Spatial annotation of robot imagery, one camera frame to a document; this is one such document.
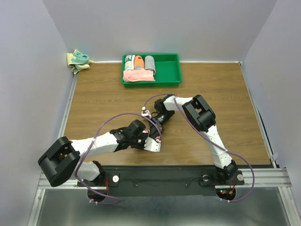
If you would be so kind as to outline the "yellow green towel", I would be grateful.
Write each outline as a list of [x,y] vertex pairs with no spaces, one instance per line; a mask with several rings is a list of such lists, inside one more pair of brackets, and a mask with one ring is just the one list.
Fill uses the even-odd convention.
[[74,75],[82,70],[90,69],[90,64],[95,63],[88,55],[82,54],[78,50],[74,50],[73,53],[67,53],[66,59],[67,65]]

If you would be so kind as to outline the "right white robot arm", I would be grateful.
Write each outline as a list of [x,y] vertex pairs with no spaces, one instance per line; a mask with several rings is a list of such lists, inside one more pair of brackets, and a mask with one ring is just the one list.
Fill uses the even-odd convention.
[[216,126],[216,115],[201,95],[177,97],[167,95],[155,101],[154,109],[158,113],[155,122],[163,125],[176,111],[183,114],[190,126],[206,140],[216,168],[216,178],[226,184],[236,174],[238,167],[228,154]]

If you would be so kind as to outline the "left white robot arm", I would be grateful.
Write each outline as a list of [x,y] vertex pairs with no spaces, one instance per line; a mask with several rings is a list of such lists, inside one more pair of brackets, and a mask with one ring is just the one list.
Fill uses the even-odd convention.
[[113,129],[97,137],[81,140],[60,137],[39,158],[38,165],[52,187],[60,186],[77,176],[98,186],[104,182],[105,174],[99,163],[84,163],[85,158],[128,147],[151,151],[153,141],[145,125],[135,120],[127,127]]

